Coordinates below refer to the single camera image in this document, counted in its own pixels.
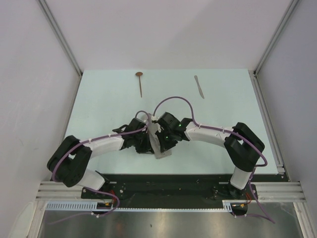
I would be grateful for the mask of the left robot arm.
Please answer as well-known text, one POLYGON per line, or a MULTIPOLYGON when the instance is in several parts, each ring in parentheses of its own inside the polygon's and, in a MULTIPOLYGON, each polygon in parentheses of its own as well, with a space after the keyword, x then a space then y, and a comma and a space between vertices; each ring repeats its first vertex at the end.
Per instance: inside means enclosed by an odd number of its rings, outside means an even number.
POLYGON ((147 121, 133 118, 128 125, 109 134, 81 141, 73 135, 66 137, 47 163, 52 180, 66 187, 79 185, 92 189, 98 198, 109 194, 106 178, 97 171, 87 168, 89 161, 97 156, 139 146, 148 126, 147 121))

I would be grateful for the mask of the grey cloth napkin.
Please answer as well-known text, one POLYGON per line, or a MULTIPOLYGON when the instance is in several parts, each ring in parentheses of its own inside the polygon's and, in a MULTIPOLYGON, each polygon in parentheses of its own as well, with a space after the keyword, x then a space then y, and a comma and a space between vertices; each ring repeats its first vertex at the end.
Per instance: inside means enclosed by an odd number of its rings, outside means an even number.
POLYGON ((156 132, 160 131, 160 129, 159 129, 159 125, 157 123, 154 123, 154 121, 157 118, 153 116, 152 114, 149 114, 149 115, 151 120, 149 121, 149 124, 148 124, 148 134, 149 134, 150 144, 153 149, 155 158, 162 159, 162 158, 171 156, 172 155, 171 150, 167 150, 165 152, 160 151, 160 142, 159 142, 158 136, 156 135, 156 132))

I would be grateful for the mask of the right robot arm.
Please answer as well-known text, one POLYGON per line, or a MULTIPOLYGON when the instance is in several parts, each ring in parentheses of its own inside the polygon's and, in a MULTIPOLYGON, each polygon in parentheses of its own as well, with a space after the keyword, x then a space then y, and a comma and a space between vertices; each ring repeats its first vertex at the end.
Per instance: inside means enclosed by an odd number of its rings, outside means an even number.
POLYGON ((235 168, 225 189, 225 196, 240 199, 246 194, 246 185, 265 149, 264 143, 244 123, 218 128, 200 125, 193 119, 178 120, 165 112, 153 120, 160 151, 165 152, 180 141, 200 141, 225 148, 235 168))

